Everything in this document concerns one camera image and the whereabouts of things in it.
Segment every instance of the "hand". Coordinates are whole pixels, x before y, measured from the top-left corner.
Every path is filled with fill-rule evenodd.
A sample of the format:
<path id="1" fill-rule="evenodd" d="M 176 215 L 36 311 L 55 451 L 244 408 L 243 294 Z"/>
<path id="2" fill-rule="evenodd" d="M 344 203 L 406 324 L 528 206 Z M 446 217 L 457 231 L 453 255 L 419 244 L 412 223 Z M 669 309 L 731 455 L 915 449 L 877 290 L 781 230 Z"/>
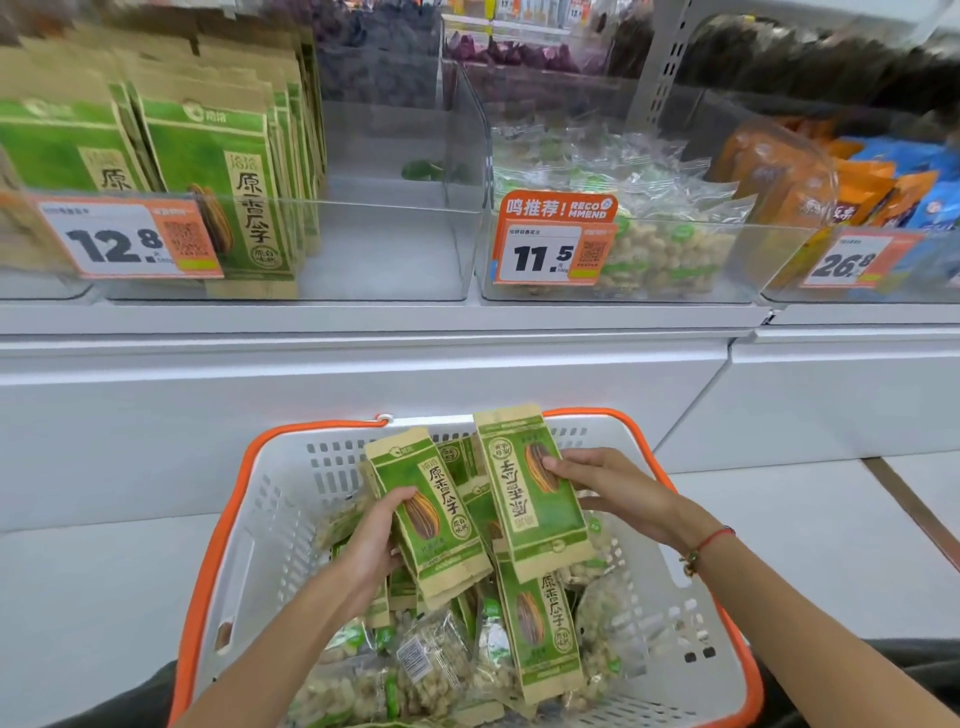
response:
<path id="1" fill-rule="evenodd" d="M 394 553 L 390 529 L 394 511 L 404 500 L 417 492 L 413 486 L 396 488 L 378 500 L 364 514 L 344 549 L 333 562 L 343 585 L 337 617 L 347 623 L 367 611 L 376 590 L 391 571 L 402 566 L 403 559 Z"/>
<path id="2" fill-rule="evenodd" d="M 686 554 L 721 527 L 707 511 L 661 485 L 617 449 L 565 449 L 543 466 L 596 496 L 580 498 L 585 511 L 605 511 L 654 541 Z"/>

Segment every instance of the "floor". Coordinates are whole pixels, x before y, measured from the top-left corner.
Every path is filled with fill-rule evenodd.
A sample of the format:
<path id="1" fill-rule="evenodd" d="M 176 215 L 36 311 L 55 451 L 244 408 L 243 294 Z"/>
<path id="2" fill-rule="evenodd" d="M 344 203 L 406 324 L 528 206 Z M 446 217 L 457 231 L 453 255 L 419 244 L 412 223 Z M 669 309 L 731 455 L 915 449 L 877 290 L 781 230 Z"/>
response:
<path id="1" fill-rule="evenodd" d="M 960 452 L 888 460 L 960 536 Z M 862 637 L 960 637 L 960 573 L 860 461 L 674 476 Z M 175 659 L 215 515 L 0 534 L 0 728 L 37 726 Z"/>

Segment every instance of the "price tag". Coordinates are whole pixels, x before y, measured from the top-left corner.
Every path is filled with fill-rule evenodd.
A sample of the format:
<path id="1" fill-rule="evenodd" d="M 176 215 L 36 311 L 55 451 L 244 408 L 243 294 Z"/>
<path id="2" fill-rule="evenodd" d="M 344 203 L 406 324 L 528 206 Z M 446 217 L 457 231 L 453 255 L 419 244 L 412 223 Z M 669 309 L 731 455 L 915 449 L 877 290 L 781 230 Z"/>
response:
<path id="1" fill-rule="evenodd" d="M 922 236 L 835 233 L 839 237 L 813 266 L 802 288 L 873 288 Z"/>
<path id="2" fill-rule="evenodd" d="M 192 200 L 34 197 L 84 278 L 221 279 Z"/>
<path id="3" fill-rule="evenodd" d="M 617 232 L 615 214 L 610 194 L 508 193 L 497 221 L 494 282 L 593 285 Z"/>

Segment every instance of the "pants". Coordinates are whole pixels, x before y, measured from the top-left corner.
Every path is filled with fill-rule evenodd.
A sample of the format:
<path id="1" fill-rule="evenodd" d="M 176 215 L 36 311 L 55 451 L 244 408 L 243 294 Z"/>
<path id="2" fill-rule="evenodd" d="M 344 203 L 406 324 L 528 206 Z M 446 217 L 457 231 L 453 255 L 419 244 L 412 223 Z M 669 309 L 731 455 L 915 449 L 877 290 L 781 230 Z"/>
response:
<path id="1" fill-rule="evenodd" d="M 960 640 L 868 641 L 884 657 L 960 715 Z M 177 663 L 143 685 L 48 728 L 164 728 L 170 716 Z M 805 728 L 806 721 L 764 665 L 766 697 L 755 728 Z"/>

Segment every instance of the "white plastic basket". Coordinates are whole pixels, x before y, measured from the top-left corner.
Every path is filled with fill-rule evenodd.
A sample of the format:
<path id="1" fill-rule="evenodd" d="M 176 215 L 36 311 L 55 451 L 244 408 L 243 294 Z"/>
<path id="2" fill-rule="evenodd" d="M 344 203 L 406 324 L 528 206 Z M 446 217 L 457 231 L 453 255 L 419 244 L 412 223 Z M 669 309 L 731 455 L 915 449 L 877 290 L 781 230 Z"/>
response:
<path id="1" fill-rule="evenodd" d="M 673 488 L 626 415 L 586 408 L 544 414 L 561 449 L 620 449 Z M 210 539 L 187 612 L 171 724 L 314 573 L 321 559 L 313 548 L 314 523 L 328 503 L 359 487 L 356 466 L 364 445 L 416 425 L 425 425 L 438 442 L 473 430 L 470 415 L 384 416 L 279 427 L 253 441 Z M 699 578 L 686 580 L 656 543 L 612 521 L 615 566 L 626 571 L 633 592 L 634 608 L 625 618 L 646 641 L 645 672 L 590 712 L 541 724 L 740 728 L 751 723 L 763 688 L 740 633 Z"/>

